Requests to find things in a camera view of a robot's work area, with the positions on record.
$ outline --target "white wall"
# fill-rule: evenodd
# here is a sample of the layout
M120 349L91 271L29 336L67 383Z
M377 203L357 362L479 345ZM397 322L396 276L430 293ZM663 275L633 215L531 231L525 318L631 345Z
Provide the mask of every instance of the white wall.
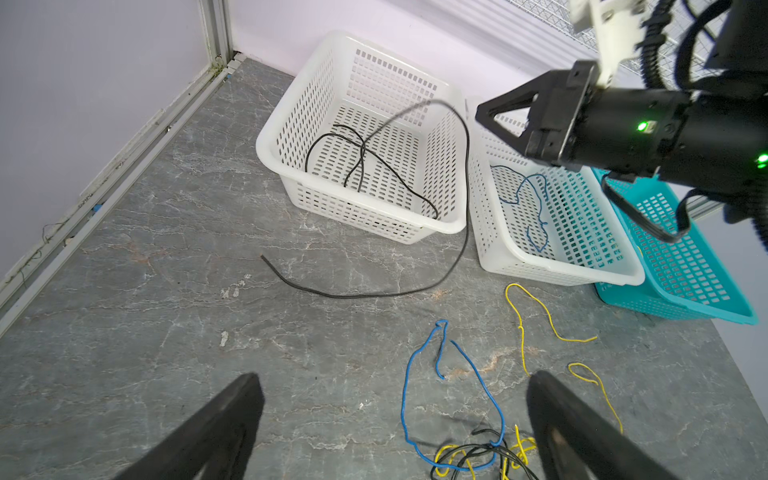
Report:
M229 5L234 48L290 74L332 30L388 48L458 85L465 97L493 98L550 68L594 57L504 0L230 0ZM475 27L489 19L493 29Z
M210 63L197 0L0 2L0 277Z

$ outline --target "yellow wire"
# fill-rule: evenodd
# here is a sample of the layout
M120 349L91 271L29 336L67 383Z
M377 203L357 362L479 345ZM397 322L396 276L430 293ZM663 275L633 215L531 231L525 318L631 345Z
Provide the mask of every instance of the yellow wire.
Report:
M518 309L517 309L517 307L514 305L514 303L512 303L512 301L509 299L509 287L511 287L511 286L518 286L518 287L520 287L520 289L522 289L522 291L526 292L526 293L528 294L528 296L530 296L530 297L531 297L533 300L536 300L536 301L538 302L538 304L539 304L539 305L541 305L542 307L544 307L544 311L547 313L547 317L549 318L549 326L551 326L551 327L552 327L552 331L554 332L554 334L555 334L555 335L556 335L556 336L557 336L557 337L558 337L560 340L562 340L562 341L564 341L564 342L578 342L578 343L586 343L586 342L591 342L592 340L595 340L595 339L597 339L597 337L596 337L596 336L593 336L592 338L590 338L590 339L586 339L586 340L580 340L580 339L565 339L565 338L561 337L561 336L560 336L560 334L558 333L557 329L555 329L555 327L554 327L554 323L552 322L552 315L549 313L549 309L547 308L547 306L546 306L546 305L544 305L544 304L541 302L541 300L539 300L539 299L538 299L538 298L536 298L535 296L531 295L531 292L527 291L527 290L525 289L525 287L524 287L524 286L522 286L520 283L510 283L509 285L507 285L507 288L506 288L506 290L504 290L504 298L506 298L506 299L507 299L507 303L509 303L509 306L511 306L511 307L512 307L512 309L515 311L515 313L517 313L517 314L518 314L518 321L519 321L519 324L518 324L518 328L520 329L520 358L522 359L522 363L523 363L523 370L525 371L525 375L527 375L527 376L531 376L531 373L529 373L529 372L528 372L528 367L526 367L526 366L525 366L525 329L523 328L523 317L520 315L520 312L518 311Z
M437 461L440 459L440 455L442 455L442 453L443 453L445 450L447 450L447 449L455 449L456 447L458 447L458 445L446 445L446 446L444 446L443 448L439 449L439 450L437 451L437 454L435 455L435 462L437 462ZM461 452L462 454L464 454L464 456L466 456L466 455L467 455L467 452L465 452L464 450L456 450L455 452L453 452L453 455L451 455L451 459L450 459L450 460L448 460L448 465L451 465L451 464L453 463L453 458L454 458L455 456L457 456L459 452ZM473 470L473 469L472 469L472 463L470 463L470 462L469 462L469 460L467 460L467 468L469 468L469 473L471 473L471 474L472 474L472 480L476 480L476 479L475 479L475 470ZM445 477L445 476L447 476L447 475L448 475L448 473L450 472L450 470L451 470L450 468L448 468L448 467L445 467L445 471L444 471L444 472L440 472L440 468L435 468L435 473L436 473L438 476L440 476L440 477Z
M520 458L521 462L527 465L528 456L525 453L530 452L531 450L534 450L536 448L536 441L532 437L527 437L526 439L520 439L520 430L518 429L517 425L515 425L515 437L517 437L518 444L516 446L513 446L512 448L520 449L520 452L515 452L513 450L513 453L515 453ZM523 448L524 442L530 443L531 446L526 449ZM509 477L507 476L507 473L509 472L509 469L507 467L508 465L507 461L508 461L507 458L504 457L504 460L502 461L502 480L509 480ZM509 463L511 463L513 470L517 470L518 468L520 468L520 465L518 465L517 463L512 463L512 462L509 462Z
M504 296L507 297L507 301L509 302L509 304L512 305L512 302L509 301L509 295L508 295L509 287L510 286L519 286L522 291L526 292L528 294L528 296L530 296L533 300L536 300L538 302L538 304L541 305L544 308L544 311L547 313L547 317L549 318L549 326L552 327L552 331L554 332L554 335L556 337L558 337L560 340L562 340L563 342L586 343L586 342L591 342L592 340L598 339L596 336L593 336L592 338L589 338L589 339L586 339L586 340L582 340L582 339L566 339L566 338L561 337L560 334L558 333L558 330L555 329L555 327L554 327L554 323L552 322L552 315L550 315L549 309L547 308L547 306L544 305L541 302L541 300L539 300L535 296L531 295L531 292L527 291L525 289L525 287L522 286L520 283L510 283L509 285L507 285L507 290L504 291Z
M594 377L596 379L598 379L598 380L595 381L595 380L592 380L592 379L584 378L583 376L581 376L578 373L574 372L573 369L571 368L572 366L583 366L585 369L589 370L589 373L594 375ZM568 371L571 372L571 374L574 377L576 377L577 379L582 379L585 382L594 383L595 385L600 386L600 388L603 390L603 396L605 396L605 402L608 404L608 407L614 413L614 417L616 417L616 421L619 422L619 432L621 432L621 434L623 435L624 434L624 426L621 424L621 419L619 419L619 415L616 413L616 410L614 410L614 406L611 405L611 401L608 399L608 394L605 392L605 386L603 385L603 381L600 380L600 377L597 375L597 373L595 373L591 368L589 368L588 366L586 366L584 363L581 363L581 362L571 362L571 363L568 363Z

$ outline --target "metal mesh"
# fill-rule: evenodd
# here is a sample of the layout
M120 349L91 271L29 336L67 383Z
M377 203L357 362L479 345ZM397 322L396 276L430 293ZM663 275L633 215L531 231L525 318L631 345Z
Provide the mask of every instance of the metal mesh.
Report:
M571 26L571 17L568 13L568 0L506 0L512 5L521 8L528 14L533 15L547 25L564 33L582 45L597 51L597 40L594 36L594 30L588 28L586 31L575 34ZM703 11L710 3L710 0L689 0L691 8L698 13ZM651 11L656 6L657 0L647 2L647 8ZM720 32L725 21L725 15L715 18L707 26L715 35ZM686 12L682 3L678 2L672 8L672 23L670 23L664 32L667 34L667 43L662 45L659 50L659 67L664 80L669 88L674 87L674 62L677 56L677 46L682 40L685 31L693 20ZM696 80L712 71L703 67L707 60L714 43L704 34L699 34L696 47L694 49L694 59L691 62L691 79ZM640 73L640 61L625 61L624 66L632 71Z

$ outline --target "white plastic basket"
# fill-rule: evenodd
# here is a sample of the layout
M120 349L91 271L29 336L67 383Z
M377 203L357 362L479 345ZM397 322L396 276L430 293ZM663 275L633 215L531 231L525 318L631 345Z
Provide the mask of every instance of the white plastic basket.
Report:
M324 217L414 243L433 232L457 233L466 225L465 149L461 122L432 104L391 123L366 144L439 211L408 192L371 154L365 156L361 191L359 143L346 124L367 137L393 114L440 99L463 112L461 92L394 54L351 35L333 32L314 51L270 115L256 140L259 159L278 173L294 205Z
M497 120L520 134L526 116ZM470 211L484 269L558 285L643 283L637 254L588 169L543 167L471 124Z

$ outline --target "plastic basket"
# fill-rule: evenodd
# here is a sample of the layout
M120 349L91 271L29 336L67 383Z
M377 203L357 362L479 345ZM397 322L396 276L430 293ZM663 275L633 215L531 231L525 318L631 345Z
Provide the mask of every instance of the plastic basket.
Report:
M324 217L414 243L433 232L457 233L466 225L465 149L461 122L439 104L413 111L390 124L366 146L387 161L408 185L434 203L414 196L371 154L343 181L359 159L359 148L338 137L363 137L393 114L429 99L464 111L461 92L422 69L367 41L342 32L328 35L275 107L256 140L262 163L278 173L294 205Z
M520 134L526 117L518 111L497 120ZM543 167L476 121L472 130L470 211L484 269L558 285L643 283L637 254L591 172Z
M602 178L603 173L594 171L597 178ZM653 222L675 231L674 212L680 201L666 183L653 178L640 178L634 184L609 182ZM749 302L695 223L679 242L665 243L651 237L620 211L618 214L642 252L645 282L640 286L598 283L598 295L605 303L670 320L720 318L757 323Z

